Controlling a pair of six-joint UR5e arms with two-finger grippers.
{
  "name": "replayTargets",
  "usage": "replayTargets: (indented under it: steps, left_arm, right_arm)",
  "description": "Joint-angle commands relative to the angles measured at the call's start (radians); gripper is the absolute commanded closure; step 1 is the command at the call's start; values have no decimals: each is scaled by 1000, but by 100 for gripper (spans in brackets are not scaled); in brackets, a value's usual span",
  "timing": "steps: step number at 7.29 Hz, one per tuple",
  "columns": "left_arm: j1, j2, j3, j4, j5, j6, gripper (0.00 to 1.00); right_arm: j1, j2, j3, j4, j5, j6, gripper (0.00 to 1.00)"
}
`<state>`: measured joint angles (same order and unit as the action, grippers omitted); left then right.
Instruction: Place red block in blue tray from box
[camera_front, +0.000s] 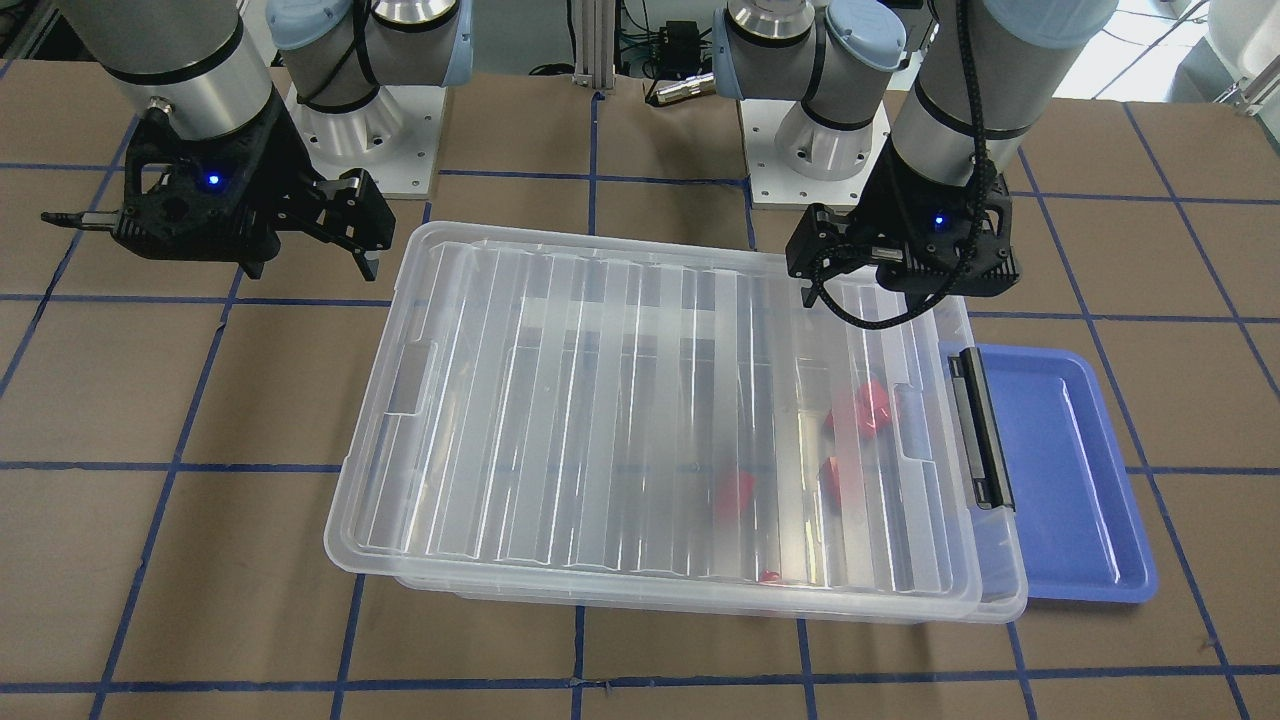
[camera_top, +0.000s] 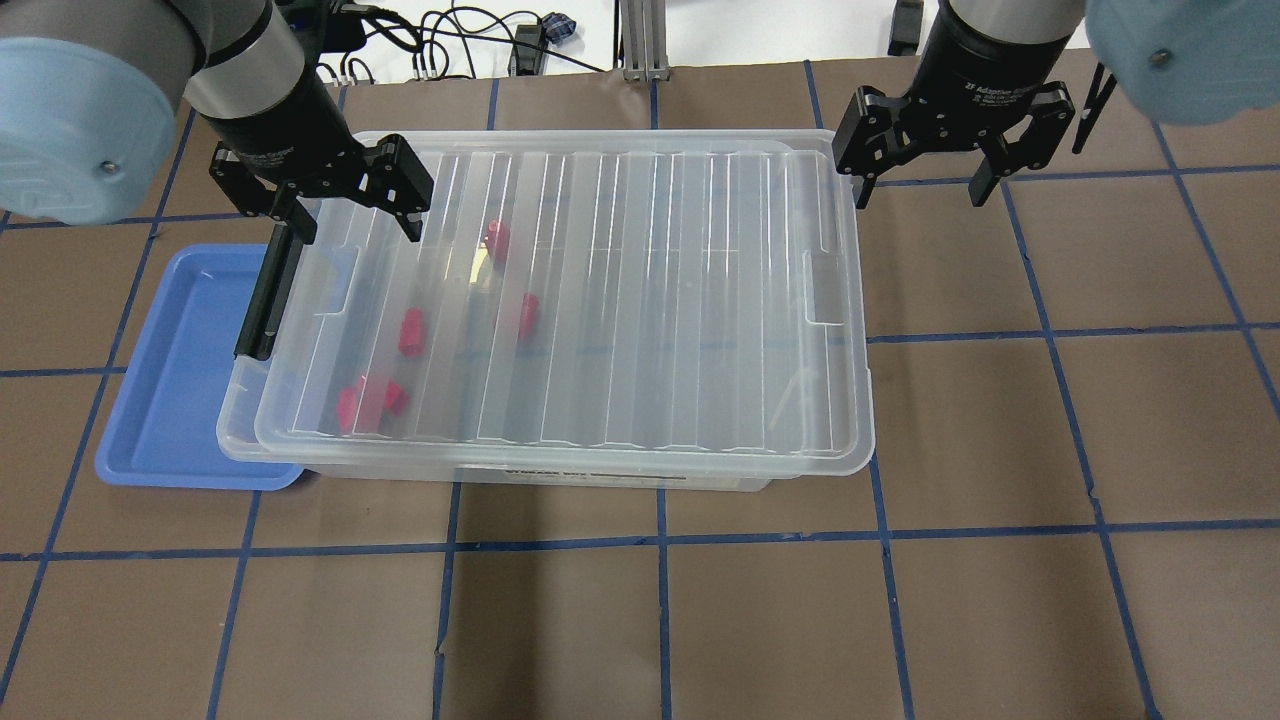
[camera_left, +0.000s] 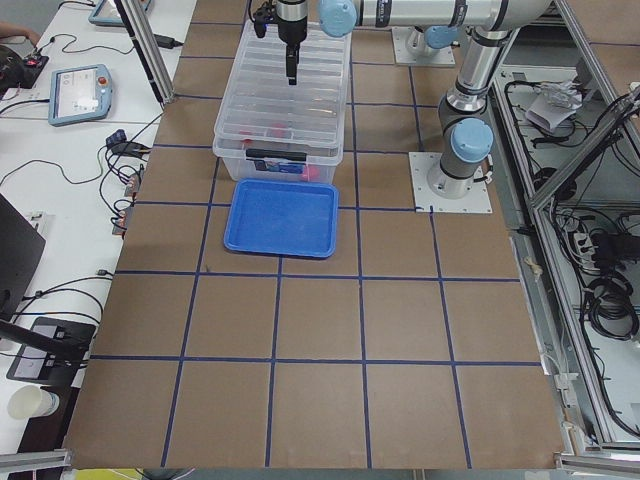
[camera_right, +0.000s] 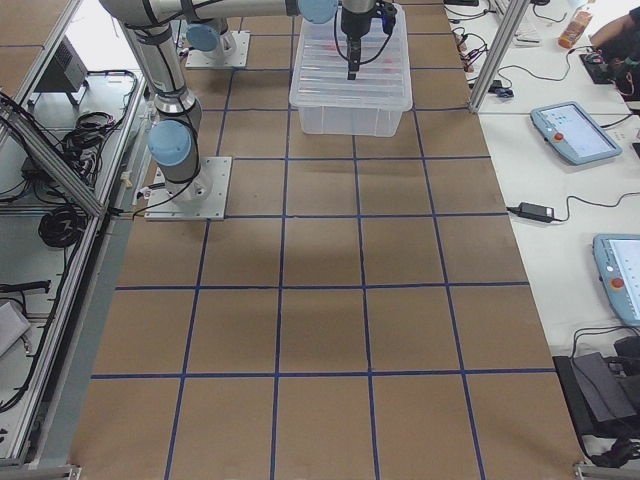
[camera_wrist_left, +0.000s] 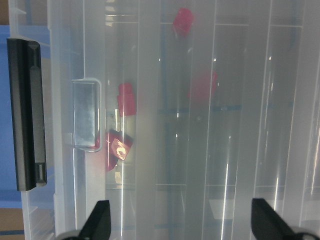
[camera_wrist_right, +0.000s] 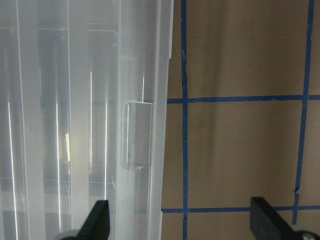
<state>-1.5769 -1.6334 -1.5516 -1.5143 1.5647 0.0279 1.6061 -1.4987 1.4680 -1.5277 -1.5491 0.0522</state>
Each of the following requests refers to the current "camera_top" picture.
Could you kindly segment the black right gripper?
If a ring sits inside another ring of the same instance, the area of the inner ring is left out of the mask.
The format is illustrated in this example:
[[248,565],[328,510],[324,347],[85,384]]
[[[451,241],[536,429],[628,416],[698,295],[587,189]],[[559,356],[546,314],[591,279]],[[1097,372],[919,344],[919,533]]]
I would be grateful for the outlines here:
[[837,170],[858,177],[855,209],[922,154],[982,151],[974,208],[1012,172],[1047,167],[1075,115],[1065,83],[1050,81],[1075,31],[1074,12],[938,13],[908,90],[863,85],[835,132]]

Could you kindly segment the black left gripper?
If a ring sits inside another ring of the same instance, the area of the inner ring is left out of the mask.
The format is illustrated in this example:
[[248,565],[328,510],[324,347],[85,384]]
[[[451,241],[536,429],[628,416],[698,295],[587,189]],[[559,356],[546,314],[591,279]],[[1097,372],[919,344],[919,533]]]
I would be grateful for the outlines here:
[[[317,223],[300,197],[348,199],[396,217],[410,242],[421,240],[434,191],[429,170],[402,135],[358,141],[314,69],[303,68],[273,108],[207,122],[242,167],[211,164],[210,173],[243,214],[268,214],[291,238],[311,245]],[[265,183],[296,196],[273,199]]]

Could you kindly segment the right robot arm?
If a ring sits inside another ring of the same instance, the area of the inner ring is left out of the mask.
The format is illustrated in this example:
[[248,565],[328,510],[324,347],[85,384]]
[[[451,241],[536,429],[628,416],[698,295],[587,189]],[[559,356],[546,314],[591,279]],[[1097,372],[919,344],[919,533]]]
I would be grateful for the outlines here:
[[1211,126],[1279,96],[1275,1],[942,1],[908,90],[864,85],[835,132],[864,209],[878,179],[925,154],[980,152],[977,208],[1015,173],[1082,152],[1123,91],[1151,120]]

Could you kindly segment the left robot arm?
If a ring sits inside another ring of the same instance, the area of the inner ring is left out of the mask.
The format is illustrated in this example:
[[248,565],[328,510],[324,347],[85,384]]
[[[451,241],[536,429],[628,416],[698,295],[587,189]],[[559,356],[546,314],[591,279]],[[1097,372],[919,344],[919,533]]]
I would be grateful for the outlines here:
[[182,102],[218,133],[209,172],[239,214],[297,227],[303,199],[346,199],[420,238],[428,169],[399,135],[357,141],[274,1],[5,1],[3,209],[132,215]]

